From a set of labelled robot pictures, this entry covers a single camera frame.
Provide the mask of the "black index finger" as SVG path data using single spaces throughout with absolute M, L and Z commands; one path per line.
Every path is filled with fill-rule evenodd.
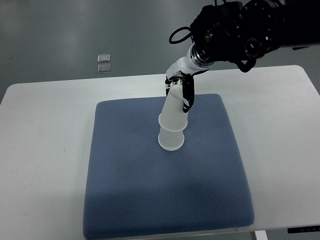
M 167 96 L 172 86 L 172 81 L 166 78 L 164 83 L 165 83 L 165 94 Z

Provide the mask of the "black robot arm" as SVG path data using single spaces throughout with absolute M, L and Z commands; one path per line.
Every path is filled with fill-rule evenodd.
M 190 26 L 186 56 L 166 71 L 165 89 L 181 84 L 184 113 L 194 104 L 194 76 L 215 62 L 230 62 L 241 72 L 279 48 L 305 49 L 320 42 L 317 0 L 223 1 L 206 5 Z

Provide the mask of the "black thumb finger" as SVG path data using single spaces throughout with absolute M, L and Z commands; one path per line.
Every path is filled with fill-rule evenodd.
M 195 81 L 194 77 L 190 74 L 184 75 L 181 79 L 182 82 L 182 100 L 184 113 L 188 113 L 194 104 L 195 100 Z

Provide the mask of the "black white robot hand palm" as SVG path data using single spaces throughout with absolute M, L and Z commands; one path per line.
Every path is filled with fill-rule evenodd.
M 181 57 L 174 62 L 166 71 L 166 78 L 171 82 L 175 79 L 180 79 L 185 75 L 193 75 L 200 71 L 200 67 L 196 65 L 191 57 Z

